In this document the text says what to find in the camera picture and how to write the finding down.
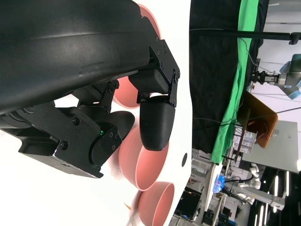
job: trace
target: white table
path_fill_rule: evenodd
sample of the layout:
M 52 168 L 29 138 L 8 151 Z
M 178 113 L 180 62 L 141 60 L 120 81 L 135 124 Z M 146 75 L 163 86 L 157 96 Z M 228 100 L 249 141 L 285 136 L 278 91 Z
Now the white table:
M 191 173 L 192 105 L 189 89 L 190 1 L 136 0 L 155 16 L 180 70 L 177 108 L 166 163 L 158 178 L 175 184 L 168 225 Z M 73 105 L 72 99 L 61 100 Z M 113 104 L 112 110 L 120 110 Z M 135 116 L 139 110 L 131 111 Z M 122 175 L 117 152 L 104 164 L 104 177 L 69 175 L 18 153 L 21 142 L 0 137 L 0 225 L 126 226 L 143 225 L 134 210 L 138 190 Z M 181 166 L 184 154 L 187 161 Z
M 204 206 L 204 211 L 208 210 L 213 195 L 214 182 L 216 177 L 221 173 L 221 170 L 222 170 L 221 163 L 219 165 L 212 164 L 212 167 L 210 168 L 209 172 L 206 174 L 205 187 L 201 196 L 201 201 L 202 201 L 201 205 Z

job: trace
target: black cable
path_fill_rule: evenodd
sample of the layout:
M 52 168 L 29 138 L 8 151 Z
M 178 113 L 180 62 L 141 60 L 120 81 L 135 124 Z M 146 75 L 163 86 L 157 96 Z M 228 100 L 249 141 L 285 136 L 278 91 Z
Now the black cable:
M 249 178 L 249 179 L 246 179 L 246 180 L 228 180 L 228 181 L 225 181 L 225 182 L 227 182 L 227 183 L 229 183 L 229 182 L 239 182 L 239 183 L 243 183 L 243 182 L 247 182 L 247 181 L 250 181 L 250 180 L 252 180 L 254 178 L 254 176 L 252 175 L 251 176 L 251 178 Z
M 253 94 L 258 94 L 258 95 L 274 95 L 274 96 L 286 96 L 285 94 L 276 94 L 276 93 L 253 93 Z
M 264 117 L 267 117 L 267 116 L 273 116 L 275 114 L 290 112 L 290 111 L 294 111 L 294 110 L 298 110 L 298 109 L 301 109 L 301 107 L 291 108 L 291 109 L 287 109 L 287 110 L 284 110 L 284 111 L 275 112 L 275 113 L 272 113 L 272 114 L 261 115 L 261 116 L 258 116 L 258 117 L 249 118 L 248 120 L 241 120 L 241 121 L 236 121 L 236 122 L 232 122 L 232 123 L 226 123 L 226 124 L 219 125 L 219 127 L 220 126 L 227 126 L 227 125 L 236 125 L 237 122 L 245 122 L 245 121 L 254 120 L 254 119 L 261 119 L 261 118 L 264 118 Z M 205 119 L 205 118 L 194 118 L 194 119 L 203 119 L 203 120 L 212 121 L 211 119 Z

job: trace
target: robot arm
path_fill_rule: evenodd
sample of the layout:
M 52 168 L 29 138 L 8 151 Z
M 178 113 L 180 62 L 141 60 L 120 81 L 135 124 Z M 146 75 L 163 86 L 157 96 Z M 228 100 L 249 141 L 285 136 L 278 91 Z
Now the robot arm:
M 130 112 L 111 113 L 116 79 L 125 76 L 138 89 L 144 147 L 164 149 L 180 70 L 136 3 L 3 1 L 0 20 L 0 129 L 22 141 L 20 153 L 101 178 L 135 121 Z M 71 93 L 78 107 L 55 107 L 53 100 Z
M 291 99 L 301 96 L 301 54 L 293 55 L 292 61 L 285 64 L 280 72 L 268 74 L 256 71 L 252 81 L 278 86 Z

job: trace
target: bolt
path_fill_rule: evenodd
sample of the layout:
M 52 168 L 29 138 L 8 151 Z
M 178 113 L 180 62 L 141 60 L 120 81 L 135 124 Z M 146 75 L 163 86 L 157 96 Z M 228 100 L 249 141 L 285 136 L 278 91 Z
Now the bolt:
M 72 119 L 72 123 L 73 123 L 75 126 L 78 126 L 79 123 L 80 123 L 80 119 L 79 119 L 78 117 L 74 117 L 74 118 Z
M 66 150 L 68 148 L 69 144 L 67 141 L 62 141 L 61 144 L 60 144 L 60 147 L 62 150 Z
M 174 82 L 175 82 L 175 83 L 178 83 L 178 76 L 177 76 L 176 73 L 174 73 Z
M 109 85 L 109 92 L 110 93 L 114 92 L 114 86 L 112 84 Z

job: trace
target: green cloth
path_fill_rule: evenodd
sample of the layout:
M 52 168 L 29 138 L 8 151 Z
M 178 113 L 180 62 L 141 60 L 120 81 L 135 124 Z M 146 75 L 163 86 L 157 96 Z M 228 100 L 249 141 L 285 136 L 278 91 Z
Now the green cloth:
M 258 1 L 259 0 L 241 0 L 238 18 L 239 31 L 254 31 L 257 19 Z M 234 136 L 234 123 L 236 122 L 239 102 L 244 88 L 246 66 L 248 62 L 248 52 L 246 49 L 250 49 L 251 39 L 244 39 L 244 41 L 241 40 L 241 38 L 238 38 L 238 66 L 233 81 L 230 102 L 222 119 L 223 123 L 219 128 L 211 155 L 211 161 L 214 163 L 222 162 L 222 155 L 226 154 L 227 149 L 232 144 Z

